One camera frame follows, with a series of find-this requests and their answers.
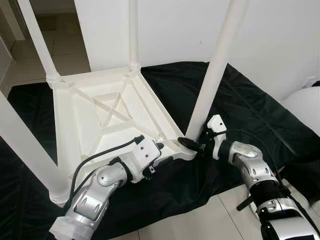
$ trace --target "tiled floor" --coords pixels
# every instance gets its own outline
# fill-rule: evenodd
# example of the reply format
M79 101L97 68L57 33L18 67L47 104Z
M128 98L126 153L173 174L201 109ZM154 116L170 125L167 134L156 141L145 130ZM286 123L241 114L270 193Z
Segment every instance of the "tiled floor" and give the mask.
M90 71L79 24L74 14L59 15L56 30L44 31L43 36L61 75ZM12 54L15 62L6 75L6 85L0 86L5 95L8 95L12 86L45 82L45 72L30 40L16 42ZM290 185L289 188L320 227L320 217L308 206L299 192ZM247 190L241 185L211 197L205 206L168 217L114 240L262 239L260 223L250 209L247 207L241 212L236 210L236 206L246 197Z
M75 13L59 14L55 30L44 30L42 34L55 67L62 76L90 72ZM31 39L16 41L11 52L14 61L0 86L5 96L8 96L13 86L46 81L46 73Z

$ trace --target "electrical outlet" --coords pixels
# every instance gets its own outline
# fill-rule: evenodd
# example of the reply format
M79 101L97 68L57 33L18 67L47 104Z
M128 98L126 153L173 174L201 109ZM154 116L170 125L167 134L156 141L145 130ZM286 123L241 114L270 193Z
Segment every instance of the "electrical outlet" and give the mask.
M302 85L302 87L304 89L306 88L310 88L313 84L315 84L317 81L317 78L316 76L310 76L306 79L306 82L304 83L304 85Z

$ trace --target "black cloth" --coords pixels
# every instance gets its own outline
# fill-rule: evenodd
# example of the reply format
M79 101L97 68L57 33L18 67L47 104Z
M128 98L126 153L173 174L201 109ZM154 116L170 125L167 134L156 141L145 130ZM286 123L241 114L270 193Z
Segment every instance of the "black cloth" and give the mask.
M176 62L141 69L184 133L207 67L204 62ZM56 162L53 97L49 86L46 83L15 86L8 100ZM299 170L296 165L302 165L306 173L312 171L318 184L308 192L313 201L317 199L320 138L230 65L208 117L216 113L228 129L246 130L259 137L271 151L277 168L286 166L293 173ZM258 142L241 133L230 133L227 138L256 145L263 151ZM265 152L264 159L272 166ZM0 239L50 239L48 229L61 208L51 203L46 188L2 139L0 173ZM212 195L239 184L239 171L223 161L197 156L192 161L177 159L165 163L151 181L127 184L115 191L92 239L113 238L188 212L206 204Z

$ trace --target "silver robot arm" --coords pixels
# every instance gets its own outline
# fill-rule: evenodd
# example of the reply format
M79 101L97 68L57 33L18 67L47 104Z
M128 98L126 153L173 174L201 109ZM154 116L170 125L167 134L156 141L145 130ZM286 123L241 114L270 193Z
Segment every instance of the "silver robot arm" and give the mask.
M57 240L90 240L108 208L112 193L126 182L142 180L145 169L153 173L152 163L160 155L157 144L145 138L128 154L97 168L90 183L74 196L65 216L57 217L49 231Z
M289 197L263 160L255 146L228 141L224 122L214 115L204 128L207 141L194 142L187 138L178 141L185 147L213 159L222 159L236 166L257 207L264 240L320 240L318 232Z

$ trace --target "white plastic casing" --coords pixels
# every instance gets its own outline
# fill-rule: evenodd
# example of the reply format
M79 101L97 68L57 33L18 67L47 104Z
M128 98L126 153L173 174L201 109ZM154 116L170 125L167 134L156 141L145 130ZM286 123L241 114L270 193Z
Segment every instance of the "white plastic casing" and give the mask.
M57 217L49 232L57 240L90 240L92 234L94 234L91 227L69 216Z
M132 174L131 182L137 183L144 178L143 170L160 155L160 150L151 139L145 138L135 146L130 154L122 159Z
M220 132L227 130L224 121L222 121L222 118L218 114L214 115L209 120L209 122L207 123L206 126L215 133L220 133ZM213 157L213 159L218 160L219 159L219 156L218 156L219 148L220 148L222 141L226 139L226 134L224 133L224 134L215 136L213 139L214 139L214 148L213 148L212 157Z

